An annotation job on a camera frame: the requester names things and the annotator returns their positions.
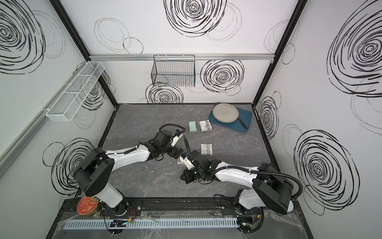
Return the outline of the white gift box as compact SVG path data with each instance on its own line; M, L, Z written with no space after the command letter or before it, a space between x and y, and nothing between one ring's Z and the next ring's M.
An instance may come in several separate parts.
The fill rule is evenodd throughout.
M213 155L212 144L201 144L202 155Z

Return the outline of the mint green jewelry box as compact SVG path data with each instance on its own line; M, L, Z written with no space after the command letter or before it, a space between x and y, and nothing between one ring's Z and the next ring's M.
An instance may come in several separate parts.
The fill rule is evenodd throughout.
M190 132L197 132L197 125L195 121L189 121L189 131Z

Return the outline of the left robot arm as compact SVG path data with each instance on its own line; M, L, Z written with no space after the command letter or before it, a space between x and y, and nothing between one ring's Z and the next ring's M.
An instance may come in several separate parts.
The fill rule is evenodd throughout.
M101 200L116 216L123 216L129 209L128 202L126 197L109 183L111 174L119 168L158 159L164 154L179 158L183 152L176 144L182 136L179 130L173 134L163 130L158 131L153 139L147 142L140 141L131 148L106 151L95 148L71 174L87 197Z

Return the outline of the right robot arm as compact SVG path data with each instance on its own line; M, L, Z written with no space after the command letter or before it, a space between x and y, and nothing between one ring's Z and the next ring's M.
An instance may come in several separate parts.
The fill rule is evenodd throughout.
M293 210L292 201L303 192L303 185L297 178L277 171L270 164L243 167L220 160L210 161L196 150L182 153L179 160L187 167L181 175L181 180L187 184L201 179L207 183L232 182L247 187L236 197L239 206L247 210L267 207L286 215Z

